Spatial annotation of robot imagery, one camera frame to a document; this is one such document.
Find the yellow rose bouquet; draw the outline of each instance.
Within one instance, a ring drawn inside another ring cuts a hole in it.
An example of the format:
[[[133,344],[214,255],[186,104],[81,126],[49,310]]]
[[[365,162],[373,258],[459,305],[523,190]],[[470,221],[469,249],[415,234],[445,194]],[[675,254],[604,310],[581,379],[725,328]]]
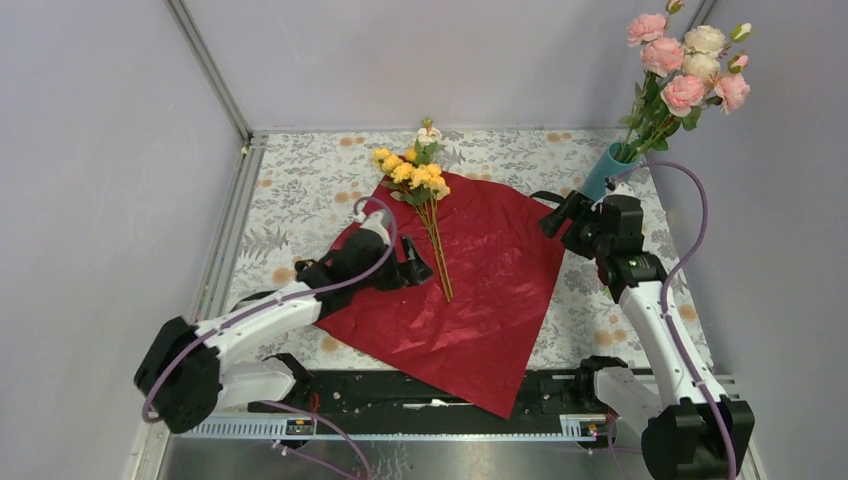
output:
[[[392,198],[408,203],[421,217],[433,244],[445,298],[450,302],[453,287],[448,277],[437,217],[439,200],[450,194],[450,187],[442,177],[441,167],[433,163],[436,153],[442,148],[441,132],[433,127],[430,119],[425,119],[423,127],[418,130],[415,144],[403,156],[387,148],[378,148],[371,154],[371,160],[391,178],[381,185],[394,190]]]

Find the white rose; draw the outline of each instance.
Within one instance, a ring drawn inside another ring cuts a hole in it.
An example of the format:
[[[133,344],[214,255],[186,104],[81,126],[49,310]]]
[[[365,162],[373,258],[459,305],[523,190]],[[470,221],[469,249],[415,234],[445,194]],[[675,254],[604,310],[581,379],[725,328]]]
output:
[[[720,68],[721,64],[718,60],[703,53],[693,53],[683,57],[683,73],[698,77],[704,83],[712,82],[713,76]]]
[[[709,25],[695,27],[683,37],[687,53],[703,53],[710,58],[718,57],[726,44],[727,40],[721,30]]]
[[[418,143],[426,147],[434,142],[442,142],[442,132],[440,132],[438,128],[430,127],[429,131],[423,127],[418,129]]]

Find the yellow flower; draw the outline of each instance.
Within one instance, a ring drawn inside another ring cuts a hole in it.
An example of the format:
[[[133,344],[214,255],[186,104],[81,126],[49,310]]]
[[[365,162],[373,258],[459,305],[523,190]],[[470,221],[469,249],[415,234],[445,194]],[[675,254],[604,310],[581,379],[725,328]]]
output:
[[[450,195],[450,187],[445,185],[444,187],[439,188],[439,191],[436,192],[436,200],[441,200]]]
[[[388,148],[377,148],[371,153],[371,161],[378,163],[392,156]]]
[[[436,165],[435,163],[431,163],[430,165],[427,165],[427,171],[430,173],[430,175],[438,177],[442,174],[442,167]]]
[[[424,165],[421,165],[412,171],[410,183],[412,184],[412,188],[418,188],[422,183],[429,181],[430,178],[430,172],[427,171],[427,168]]]
[[[424,182],[424,186],[430,190],[439,190],[446,186],[445,178],[441,176],[430,176],[430,179]]]
[[[403,163],[403,160],[401,160],[397,155],[392,154],[390,157],[383,160],[383,171],[386,173],[392,173],[392,171],[399,167],[401,163]]]
[[[413,171],[415,171],[415,167],[413,167],[411,163],[403,162],[392,171],[392,180],[395,183],[400,183],[404,180],[409,180],[409,177],[412,176]]]

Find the metal floor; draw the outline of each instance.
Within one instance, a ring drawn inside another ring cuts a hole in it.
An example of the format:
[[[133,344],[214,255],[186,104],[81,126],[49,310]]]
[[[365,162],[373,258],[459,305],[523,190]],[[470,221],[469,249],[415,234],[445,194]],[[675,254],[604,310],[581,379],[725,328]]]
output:
[[[544,442],[368,442],[361,443],[375,480],[596,480],[624,478],[608,453],[573,453],[575,444]],[[363,474],[350,446],[316,441],[304,452]],[[619,459],[634,480],[648,480],[640,455]],[[337,480],[338,474],[292,455],[270,442],[174,438],[161,480]]]

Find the pink rose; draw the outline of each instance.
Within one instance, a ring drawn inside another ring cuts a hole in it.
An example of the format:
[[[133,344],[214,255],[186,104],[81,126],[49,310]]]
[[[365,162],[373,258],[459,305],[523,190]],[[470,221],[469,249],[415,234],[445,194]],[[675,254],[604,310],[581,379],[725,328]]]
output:
[[[715,90],[716,95],[724,100],[721,102],[721,111],[730,113],[745,103],[745,97],[751,93],[751,86],[745,82],[741,73],[734,73],[719,78]]]
[[[685,117],[692,107],[701,103],[705,94],[704,82],[692,75],[678,75],[663,88],[660,96],[675,117]]]
[[[662,37],[665,33],[665,24],[665,15],[661,13],[639,15],[627,26],[627,45],[635,47],[642,42],[650,42]]]
[[[676,39],[660,37],[642,49],[642,67],[665,78],[683,65],[683,45]]]

